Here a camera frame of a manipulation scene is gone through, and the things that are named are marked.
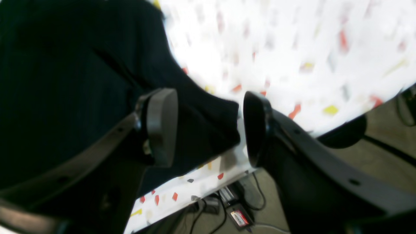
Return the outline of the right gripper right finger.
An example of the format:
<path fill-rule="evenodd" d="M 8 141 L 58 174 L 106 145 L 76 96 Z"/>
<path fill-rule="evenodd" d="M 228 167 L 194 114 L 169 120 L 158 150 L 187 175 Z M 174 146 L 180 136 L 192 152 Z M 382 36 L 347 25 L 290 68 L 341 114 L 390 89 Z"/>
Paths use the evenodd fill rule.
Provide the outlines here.
<path fill-rule="evenodd" d="M 291 233 L 415 233 L 414 194 L 332 155 L 259 93 L 245 93 L 243 120 L 250 164 L 275 181 Z"/>

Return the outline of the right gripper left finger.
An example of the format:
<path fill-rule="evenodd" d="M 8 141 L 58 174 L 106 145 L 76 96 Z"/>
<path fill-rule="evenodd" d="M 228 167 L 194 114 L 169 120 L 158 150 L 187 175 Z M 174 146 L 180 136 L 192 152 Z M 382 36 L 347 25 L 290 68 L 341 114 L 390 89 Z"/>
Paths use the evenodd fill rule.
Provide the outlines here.
<path fill-rule="evenodd" d="M 171 167 L 175 89 L 141 96 L 94 145 L 56 168 L 1 191 L 1 227 L 17 234 L 122 234 L 146 170 Z"/>

